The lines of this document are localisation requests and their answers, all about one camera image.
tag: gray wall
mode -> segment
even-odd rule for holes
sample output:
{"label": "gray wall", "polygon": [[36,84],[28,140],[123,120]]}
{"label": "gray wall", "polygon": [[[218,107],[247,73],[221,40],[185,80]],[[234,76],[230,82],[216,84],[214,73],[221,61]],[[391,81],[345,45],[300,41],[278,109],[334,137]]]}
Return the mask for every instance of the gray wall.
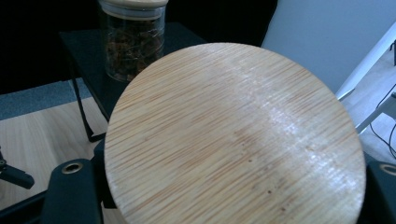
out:
{"label": "gray wall", "polygon": [[396,39],[395,22],[395,0],[279,0],[262,47],[304,66],[341,97]]}

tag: jar with dried contents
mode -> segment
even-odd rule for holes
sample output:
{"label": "jar with dried contents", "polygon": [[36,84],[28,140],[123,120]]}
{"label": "jar with dried contents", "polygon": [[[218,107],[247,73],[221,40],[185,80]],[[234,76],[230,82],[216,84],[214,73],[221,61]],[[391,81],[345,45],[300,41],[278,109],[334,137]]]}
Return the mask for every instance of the jar with dried contents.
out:
{"label": "jar with dried contents", "polygon": [[99,0],[106,73],[132,81],[163,56],[167,0]]}

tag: black cable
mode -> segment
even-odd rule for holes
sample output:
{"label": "black cable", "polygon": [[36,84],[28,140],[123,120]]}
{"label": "black cable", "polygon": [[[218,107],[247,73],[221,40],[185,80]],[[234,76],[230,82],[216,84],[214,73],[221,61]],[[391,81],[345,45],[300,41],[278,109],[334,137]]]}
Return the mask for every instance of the black cable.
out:
{"label": "black cable", "polygon": [[[382,102],[388,97],[388,95],[393,91],[393,89],[394,89],[395,87],[396,87],[396,84],[393,85],[392,88],[390,88],[390,90],[388,91],[388,93],[384,96],[384,98],[382,98],[382,100],[378,103],[378,105],[376,106],[375,109],[377,109],[377,108],[382,104]],[[378,137],[382,142],[384,142],[384,143],[388,146],[390,154],[392,154],[393,158],[396,160],[396,151],[395,151],[395,149],[392,147],[391,142],[390,142],[390,141],[391,141],[391,138],[392,138],[392,135],[393,135],[393,131],[394,131],[395,128],[396,128],[396,124],[393,126],[392,131],[390,132],[390,136],[389,136],[389,141],[388,141],[388,142],[385,141],[381,136],[379,136],[379,135],[374,131],[374,128],[373,128],[372,123],[370,123],[370,128],[371,128],[372,132],[376,135],[376,137]]]}

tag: wooden disc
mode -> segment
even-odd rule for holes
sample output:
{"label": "wooden disc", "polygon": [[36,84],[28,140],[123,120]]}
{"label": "wooden disc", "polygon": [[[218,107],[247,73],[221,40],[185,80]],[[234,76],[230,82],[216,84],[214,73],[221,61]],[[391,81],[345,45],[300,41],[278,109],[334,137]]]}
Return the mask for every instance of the wooden disc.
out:
{"label": "wooden disc", "polygon": [[127,87],[106,175],[130,223],[356,223],[360,140],[306,69],[232,43],[182,49]]}

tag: black table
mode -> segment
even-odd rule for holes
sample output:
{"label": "black table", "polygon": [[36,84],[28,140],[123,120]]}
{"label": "black table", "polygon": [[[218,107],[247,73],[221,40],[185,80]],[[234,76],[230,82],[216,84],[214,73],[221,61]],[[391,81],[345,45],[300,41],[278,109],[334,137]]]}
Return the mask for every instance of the black table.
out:
{"label": "black table", "polygon": [[[82,77],[85,85],[107,120],[109,120],[114,106],[129,83],[117,81],[106,74],[101,30],[60,32],[60,37],[64,43],[65,55],[69,61],[70,72],[78,98],[78,105],[87,130],[87,135],[90,141],[97,141],[102,139],[104,135],[93,136],[93,132],[86,121],[85,113],[79,98],[76,77]],[[205,40],[178,22],[168,22],[165,24],[164,55],[179,49],[204,43]]]}

